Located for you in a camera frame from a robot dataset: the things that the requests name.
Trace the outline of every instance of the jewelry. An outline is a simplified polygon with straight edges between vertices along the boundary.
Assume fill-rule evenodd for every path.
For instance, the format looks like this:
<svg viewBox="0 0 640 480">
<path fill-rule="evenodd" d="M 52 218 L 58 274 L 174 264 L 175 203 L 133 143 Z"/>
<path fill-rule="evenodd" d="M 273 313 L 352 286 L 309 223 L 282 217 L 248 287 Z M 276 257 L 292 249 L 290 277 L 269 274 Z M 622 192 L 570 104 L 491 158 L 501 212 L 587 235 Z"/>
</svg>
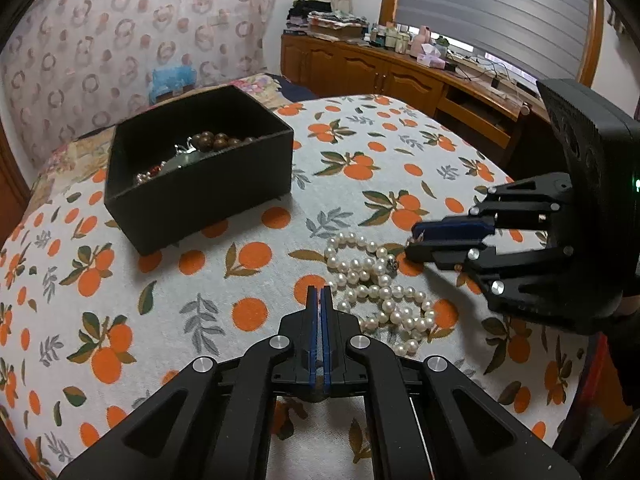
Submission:
<svg viewBox="0 0 640 480">
<path fill-rule="evenodd" d="M 340 261 L 338 250 L 347 245 L 364 250 L 366 256 Z M 407 332 L 409 338 L 394 345 L 394 352 L 399 356 L 415 354 L 424 333 L 435 325 L 435 311 L 425 292 L 412 286 L 393 285 L 392 276 L 399 268 L 396 257 L 373 240 L 356 233 L 340 232 L 327 240 L 324 258 L 327 269 L 337 271 L 337 275 L 327 282 L 332 294 L 347 285 L 354 287 L 345 290 L 344 299 L 337 303 L 336 309 L 350 312 L 358 298 L 369 298 L 377 303 L 379 311 L 373 317 L 360 319 L 360 329 L 373 332 L 386 323 L 396 325 Z M 419 307 L 417 316 L 407 303 L 399 303 L 401 300 L 415 303 Z"/>
</svg>

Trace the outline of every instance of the brown bead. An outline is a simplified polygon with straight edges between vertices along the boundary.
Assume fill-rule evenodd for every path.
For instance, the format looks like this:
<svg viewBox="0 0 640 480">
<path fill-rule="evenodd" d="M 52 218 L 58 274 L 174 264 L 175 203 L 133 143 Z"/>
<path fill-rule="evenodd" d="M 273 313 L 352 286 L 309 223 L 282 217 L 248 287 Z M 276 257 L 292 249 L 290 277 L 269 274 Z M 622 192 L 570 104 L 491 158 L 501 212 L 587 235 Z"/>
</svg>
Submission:
<svg viewBox="0 0 640 480">
<path fill-rule="evenodd" d="M 227 142 L 225 139 L 216 139 L 213 141 L 213 149 L 214 150 L 222 150 L 223 148 L 226 148 L 227 146 Z"/>
<path fill-rule="evenodd" d="M 214 147 L 213 134 L 211 132 L 202 132 L 191 137 L 191 144 L 199 152 L 209 152 Z"/>
</svg>

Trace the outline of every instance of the black jewelry box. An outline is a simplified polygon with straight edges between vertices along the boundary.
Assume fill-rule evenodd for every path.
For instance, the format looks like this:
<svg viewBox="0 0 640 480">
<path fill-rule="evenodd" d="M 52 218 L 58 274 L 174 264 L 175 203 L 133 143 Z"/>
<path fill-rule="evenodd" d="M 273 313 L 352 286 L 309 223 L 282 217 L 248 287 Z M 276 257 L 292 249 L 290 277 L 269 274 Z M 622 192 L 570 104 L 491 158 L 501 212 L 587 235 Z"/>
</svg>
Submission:
<svg viewBox="0 0 640 480">
<path fill-rule="evenodd" d="M 244 142 L 136 184 L 175 144 L 210 131 Z M 104 205 L 140 254 L 291 190 L 293 129 L 256 99 L 225 86 L 167 103 L 116 127 Z"/>
</svg>

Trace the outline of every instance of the bedspread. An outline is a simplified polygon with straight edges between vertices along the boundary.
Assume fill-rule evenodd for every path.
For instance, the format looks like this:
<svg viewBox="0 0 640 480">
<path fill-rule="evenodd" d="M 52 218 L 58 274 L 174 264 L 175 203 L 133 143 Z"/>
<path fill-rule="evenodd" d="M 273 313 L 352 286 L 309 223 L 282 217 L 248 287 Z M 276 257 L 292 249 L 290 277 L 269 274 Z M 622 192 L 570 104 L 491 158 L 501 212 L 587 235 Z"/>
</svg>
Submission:
<svg viewBox="0 0 640 480">
<path fill-rule="evenodd" d="M 33 210 L 0 253 L 0 416 L 44 476 L 119 423 L 193 358 L 241 356 L 335 280 L 328 238 L 354 232 L 397 255 L 393 284 L 431 299 L 414 357 L 442 354 L 552 444 L 576 394 L 586 338 L 496 316 L 460 272 L 404 258 L 414 222 L 464 213 L 508 177 L 402 102 L 365 95 L 288 104 L 292 191 L 140 257 L 102 201 L 105 171 Z M 215 186 L 203 200 L 215 200 Z M 539 248 L 505 230 L 499 250 Z M 338 248 L 341 261 L 363 256 Z M 334 304 L 352 285 L 339 286 Z M 413 299 L 398 300 L 420 316 Z M 357 300 L 362 319 L 378 311 Z M 394 345 L 386 323 L 369 334 Z M 372 478 L 362 399 L 276 403 L 268 478 Z"/>
</svg>

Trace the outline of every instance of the window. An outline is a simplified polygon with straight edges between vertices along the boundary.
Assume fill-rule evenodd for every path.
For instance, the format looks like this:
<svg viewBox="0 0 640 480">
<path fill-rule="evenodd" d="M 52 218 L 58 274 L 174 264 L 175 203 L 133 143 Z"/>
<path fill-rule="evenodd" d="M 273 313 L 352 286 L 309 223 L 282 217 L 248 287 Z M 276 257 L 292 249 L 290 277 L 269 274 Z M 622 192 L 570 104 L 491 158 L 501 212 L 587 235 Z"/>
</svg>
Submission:
<svg viewBox="0 0 640 480">
<path fill-rule="evenodd" d="M 498 59 L 527 81 L 574 78 L 583 70 L 592 1 L 383 0 L 381 21 L 384 16 L 412 27 L 427 25 L 454 38 L 456 43 L 449 42 L 457 48 L 480 57 L 488 53 L 493 57 L 487 60 Z"/>
</svg>

